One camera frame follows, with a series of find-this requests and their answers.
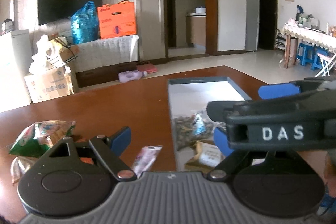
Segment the small packet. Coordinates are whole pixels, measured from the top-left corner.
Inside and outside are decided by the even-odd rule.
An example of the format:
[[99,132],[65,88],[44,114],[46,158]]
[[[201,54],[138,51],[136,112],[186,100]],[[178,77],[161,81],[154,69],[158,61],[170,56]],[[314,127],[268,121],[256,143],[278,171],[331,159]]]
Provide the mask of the small packet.
[[208,173],[225,158],[213,141],[196,141],[193,143],[192,149],[195,156],[184,165],[186,170]]
[[162,146],[144,146],[137,155],[131,169],[139,178],[142,172],[150,170]]
[[71,136],[75,125],[65,121],[36,122],[21,132],[9,153],[39,158],[61,138]]

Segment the folding chair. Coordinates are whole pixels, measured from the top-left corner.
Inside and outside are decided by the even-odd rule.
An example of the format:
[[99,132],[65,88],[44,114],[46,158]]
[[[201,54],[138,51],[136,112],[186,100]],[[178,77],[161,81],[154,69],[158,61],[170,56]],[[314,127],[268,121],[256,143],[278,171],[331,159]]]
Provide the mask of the folding chair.
[[329,71],[336,64],[336,53],[334,54],[333,57],[326,56],[322,53],[318,53],[317,56],[321,59],[322,70],[317,75],[315,75],[315,77],[318,77],[321,74],[323,74],[323,76],[326,76],[326,74],[328,74],[328,76],[330,76]]

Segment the purple bottle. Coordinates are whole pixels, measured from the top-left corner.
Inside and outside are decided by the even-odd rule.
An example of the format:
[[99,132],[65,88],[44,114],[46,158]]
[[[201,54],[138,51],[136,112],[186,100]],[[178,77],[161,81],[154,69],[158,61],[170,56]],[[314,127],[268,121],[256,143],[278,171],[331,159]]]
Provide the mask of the purple bottle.
[[146,71],[138,71],[138,70],[131,70],[131,71],[124,71],[118,74],[120,83],[126,83],[132,80],[139,80],[141,77],[146,77]]

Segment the lace tablecloth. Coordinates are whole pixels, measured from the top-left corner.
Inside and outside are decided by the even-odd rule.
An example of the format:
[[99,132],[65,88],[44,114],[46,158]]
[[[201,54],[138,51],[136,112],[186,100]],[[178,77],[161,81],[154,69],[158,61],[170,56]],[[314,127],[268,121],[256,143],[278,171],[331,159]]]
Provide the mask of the lace tablecloth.
[[291,35],[292,37],[303,39],[304,41],[308,41],[312,44],[325,48],[329,52],[336,52],[336,37],[289,25],[285,25],[281,33],[283,35]]
[[76,72],[138,61],[138,39],[129,35],[78,44],[79,53],[73,62]]

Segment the kitchen counter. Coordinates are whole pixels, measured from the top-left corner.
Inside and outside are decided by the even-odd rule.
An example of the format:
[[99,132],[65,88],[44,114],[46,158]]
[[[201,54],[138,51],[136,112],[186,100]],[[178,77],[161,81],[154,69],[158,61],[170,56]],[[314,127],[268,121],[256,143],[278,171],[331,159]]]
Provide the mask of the kitchen counter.
[[186,16],[186,41],[190,46],[205,49],[206,14]]
[[192,14],[188,14],[186,16],[187,17],[206,17],[207,15],[206,14],[195,14],[195,13],[192,13]]

